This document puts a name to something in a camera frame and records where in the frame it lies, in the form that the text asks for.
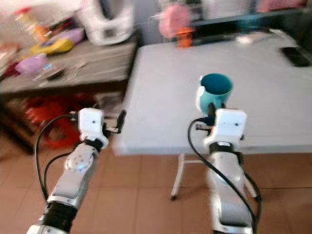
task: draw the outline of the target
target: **white table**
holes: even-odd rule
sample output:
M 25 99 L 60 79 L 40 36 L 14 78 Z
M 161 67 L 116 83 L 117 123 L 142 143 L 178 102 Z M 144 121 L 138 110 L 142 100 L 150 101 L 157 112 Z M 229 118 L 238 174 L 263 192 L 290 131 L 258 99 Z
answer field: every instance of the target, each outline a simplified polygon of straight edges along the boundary
M 174 43 L 140 48 L 125 100 L 127 117 L 115 148 L 122 155 L 191 153 L 187 128 L 199 77 L 222 73 L 234 89 L 229 108 L 247 115 L 241 151 L 312 152 L 312 68 L 296 68 L 278 48 L 277 36 L 242 46 L 235 41 L 176 49 Z M 204 133 L 195 132 L 197 148 Z

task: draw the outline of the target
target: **pink object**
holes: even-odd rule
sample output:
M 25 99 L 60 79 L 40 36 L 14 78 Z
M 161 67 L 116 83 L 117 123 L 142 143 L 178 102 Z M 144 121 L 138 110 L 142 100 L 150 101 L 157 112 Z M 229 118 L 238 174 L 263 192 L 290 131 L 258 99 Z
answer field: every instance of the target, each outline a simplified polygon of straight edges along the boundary
M 258 12 L 269 12 L 285 8 L 303 7 L 307 0 L 260 0 L 258 3 Z
M 22 74 L 31 74 L 38 72 L 47 63 L 48 60 L 46 55 L 41 54 L 24 59 L 16 65 L 15 69 Z
M 163 36 L 173 38 L 178 30 L 188 27 L 190 24 L 190 13 L 187 7 L 173 4 L 163 12 L 163 18 L 159 24 L 159 30 Z
M 84 29 L 75 28 L 72 30 L 61 32 L 60 34 L 52 37 L 49 41 L 55 41 L 56 39 L 70 39 L 73 44 L 78 44 L 84 39 Z

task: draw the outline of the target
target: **white kitchen appliance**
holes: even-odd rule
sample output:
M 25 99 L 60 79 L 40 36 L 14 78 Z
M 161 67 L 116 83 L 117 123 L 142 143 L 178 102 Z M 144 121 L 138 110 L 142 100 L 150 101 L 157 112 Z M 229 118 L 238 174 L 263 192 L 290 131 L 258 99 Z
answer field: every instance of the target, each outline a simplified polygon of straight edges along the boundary
M 105 15 L 103 0 L 86 0 L 79 11 L 79 19 L 88 39 L 95 45 L 112 45 L 128 39 L 134 31 L 134 3 L 124 0 L 114 16 Z

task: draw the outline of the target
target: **cluttered shelf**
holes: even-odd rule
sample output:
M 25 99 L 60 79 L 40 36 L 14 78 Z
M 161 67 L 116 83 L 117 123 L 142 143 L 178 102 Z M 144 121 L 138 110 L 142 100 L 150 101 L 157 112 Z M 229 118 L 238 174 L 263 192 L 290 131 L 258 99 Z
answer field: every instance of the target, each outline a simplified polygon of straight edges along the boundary
M 249 20 L 249 19 L 256 18 L 256 17 L 267 18 L 267 17 L 275 17 L 275 16 L 294 15 L 294 14 L 308 13 L 310 11 L 311 11 L 311 8 L 302 7 L 302 8 L 297 8 L 297 9 L 270 11 L 266 13 L 259 12 L 255 14 L 223 17 L 223 18 L 217 18 L 217 19 L 197 20 L 191 23 L 191 27 L 199 27 L 199 26 L 204 26 L 208 24 L 223 23 L 223 22 L 230 22 L 230 21 L 237 21 L 237 20 Z

